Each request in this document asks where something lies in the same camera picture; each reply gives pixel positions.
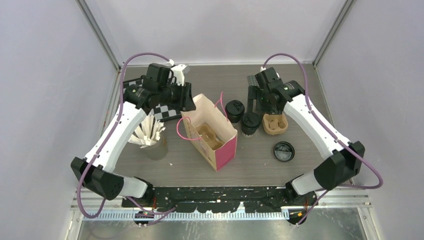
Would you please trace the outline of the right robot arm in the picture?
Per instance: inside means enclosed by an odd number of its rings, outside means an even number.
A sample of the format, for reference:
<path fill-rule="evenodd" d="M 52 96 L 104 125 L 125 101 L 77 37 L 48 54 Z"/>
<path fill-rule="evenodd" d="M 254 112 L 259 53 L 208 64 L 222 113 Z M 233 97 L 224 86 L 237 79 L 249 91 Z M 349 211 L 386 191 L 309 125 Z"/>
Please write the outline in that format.
<path fill-rule="evenodd" d="M 242 117 L 242 130 L 252 135 L 258 128 L 259 114 L 285 113 L 312 140 L 323 162 L 314 170 L 286 183 L 285 198 L 299 205 L 306 194 L 320 189 L 332 190 L 361 169 L 365 147 L 340 134 L 313 106 L 307 102 L 305 90 L 295 80 L 283 82 L 273 67 L 249 75 L 248 110 Z"/>

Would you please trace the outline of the black plastic cup lid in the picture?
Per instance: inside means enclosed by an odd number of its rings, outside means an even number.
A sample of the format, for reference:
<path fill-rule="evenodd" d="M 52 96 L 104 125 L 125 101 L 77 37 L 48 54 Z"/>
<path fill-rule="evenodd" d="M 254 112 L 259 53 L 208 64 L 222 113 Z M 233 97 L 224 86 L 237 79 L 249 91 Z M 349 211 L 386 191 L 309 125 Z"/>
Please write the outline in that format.
<path fill-rule="evenodd" d="M 225 106 L 225 111 L 228 116 L 238 117 L 245 113 L 245 106 L 239 100 L 231 100 Z"/>

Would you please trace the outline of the black white chessboard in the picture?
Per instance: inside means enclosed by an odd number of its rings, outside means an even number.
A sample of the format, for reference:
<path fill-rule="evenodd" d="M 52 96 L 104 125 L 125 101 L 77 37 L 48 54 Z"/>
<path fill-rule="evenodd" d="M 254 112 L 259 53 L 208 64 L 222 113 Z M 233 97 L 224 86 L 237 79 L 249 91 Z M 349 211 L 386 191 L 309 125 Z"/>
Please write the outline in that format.
<path fill-rule="evenodd" d="M 138 85 L 141 86 L 143 81 L 141 78 L 134 78 L 130 80 L 125 80 L 123 82 L 123 89 L 125 90 L 131 85 Z M 155 117 L 156 120 L 159 120 L 161 122 L 166 122 L 170 120 L 176 120 L 180 119 L 182 117 L 182 114 L 179 110 L 176 110 L 168 105 L 160 105 L 158 104 L 155 106 L 151 111 L 150 114 Z"/>

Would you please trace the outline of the paper cakes gift bag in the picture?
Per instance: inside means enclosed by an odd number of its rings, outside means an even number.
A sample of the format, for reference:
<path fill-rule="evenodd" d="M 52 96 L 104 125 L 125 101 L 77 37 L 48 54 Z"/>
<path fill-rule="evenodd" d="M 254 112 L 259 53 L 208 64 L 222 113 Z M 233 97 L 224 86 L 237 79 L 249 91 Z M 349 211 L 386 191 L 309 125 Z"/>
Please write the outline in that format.
<path fill-rule="evenodd" d="M 196 110 L 181 112 L 176 133 L 191 142 L 211 167 L 219 171 L 236 156 L 238 131 L 225 112 L 222 93 L 217 102 L 203 93 L 193 101 Z"/>

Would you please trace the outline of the grey lego baseplate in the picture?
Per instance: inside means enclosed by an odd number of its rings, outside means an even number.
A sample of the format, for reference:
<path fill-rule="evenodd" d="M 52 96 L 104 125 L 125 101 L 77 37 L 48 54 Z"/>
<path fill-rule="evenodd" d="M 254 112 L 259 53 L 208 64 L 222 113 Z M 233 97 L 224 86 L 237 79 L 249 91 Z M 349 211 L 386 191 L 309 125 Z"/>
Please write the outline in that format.
<path fill-rule="evenodd" d="M 248 82 L 248 95 L 256 95 L 257 88 L 258 88 L 258 82 L 254 75 L 249 75 L 247 77 Z"/>

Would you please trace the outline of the black paper coffee cup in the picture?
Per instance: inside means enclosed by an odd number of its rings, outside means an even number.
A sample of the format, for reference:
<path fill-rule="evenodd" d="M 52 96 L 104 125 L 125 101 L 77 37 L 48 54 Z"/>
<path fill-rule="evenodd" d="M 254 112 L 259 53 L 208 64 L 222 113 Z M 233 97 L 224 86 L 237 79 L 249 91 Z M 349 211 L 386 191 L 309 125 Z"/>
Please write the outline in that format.
<path fill-rule="evenodd" d="M 225 106 L 227 118 L 232 125 L 237 125 L 245 113 L 245 106 L 239 100 L 231 100 Z"/>

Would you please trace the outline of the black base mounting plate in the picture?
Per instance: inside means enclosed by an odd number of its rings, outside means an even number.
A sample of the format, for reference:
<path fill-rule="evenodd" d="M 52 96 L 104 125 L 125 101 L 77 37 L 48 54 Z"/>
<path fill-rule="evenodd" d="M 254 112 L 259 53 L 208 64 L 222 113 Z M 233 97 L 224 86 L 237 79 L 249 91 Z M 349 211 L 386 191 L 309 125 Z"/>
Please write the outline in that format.
<path fill-rule="evenodd" d="M 234 213 L 244 207 L 246 213 L 276 213 L 281 207 L 305 210 L 316 202 L 315 192 L 290 200 L 283 187 L 155 187 L 141 199 L 142 206 L 165 211 L 173 207 L 178 213 Z"/>

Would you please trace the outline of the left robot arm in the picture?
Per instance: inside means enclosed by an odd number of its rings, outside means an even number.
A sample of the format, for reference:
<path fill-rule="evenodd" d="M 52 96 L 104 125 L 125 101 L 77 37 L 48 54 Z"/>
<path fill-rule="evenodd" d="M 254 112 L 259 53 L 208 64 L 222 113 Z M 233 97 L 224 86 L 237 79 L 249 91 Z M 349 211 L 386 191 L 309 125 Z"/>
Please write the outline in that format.
<path fill-rule="evenodd" d="M 75 157 L 71 169 L 82 186 L 106 200 L 134 197 L 141 207 L 153 202 L 150 183 L 137 177 L 114 173 L 119 156 L 137 126 L 157 105 L 186 112 L 196 106 L 192 85 L 185 81 L 186 64 L 151 63 L 135 84 L 124 84 L 123 105 L 118 107 L 106 131 L 84 158 Z"/>

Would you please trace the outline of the brown cardboard cup carrier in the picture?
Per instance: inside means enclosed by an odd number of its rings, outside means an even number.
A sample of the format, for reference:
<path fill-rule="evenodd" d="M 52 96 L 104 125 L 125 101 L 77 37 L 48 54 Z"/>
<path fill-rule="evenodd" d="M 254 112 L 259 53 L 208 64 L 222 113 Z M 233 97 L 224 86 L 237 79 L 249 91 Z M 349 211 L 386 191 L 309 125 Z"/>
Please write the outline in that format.
<path fill-rule="evenodd" d="M 287 117 L 282 114 L 264 114 L 262 117 L 264 131 L 271 136 L 284 134 L 289 126 Z"/>

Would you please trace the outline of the silver tin can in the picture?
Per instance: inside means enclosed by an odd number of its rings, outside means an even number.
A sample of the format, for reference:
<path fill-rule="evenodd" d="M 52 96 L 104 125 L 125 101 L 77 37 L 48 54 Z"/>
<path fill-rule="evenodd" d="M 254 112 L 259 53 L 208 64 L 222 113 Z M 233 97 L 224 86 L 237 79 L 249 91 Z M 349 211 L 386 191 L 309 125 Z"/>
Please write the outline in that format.
<path fill-rule="evenodd" d="M 151 160 L 161 160 L 168 154 L 168 145 L 165 137 L 162 137 L 154 145 L 143 148 L 144 153 Z"/>

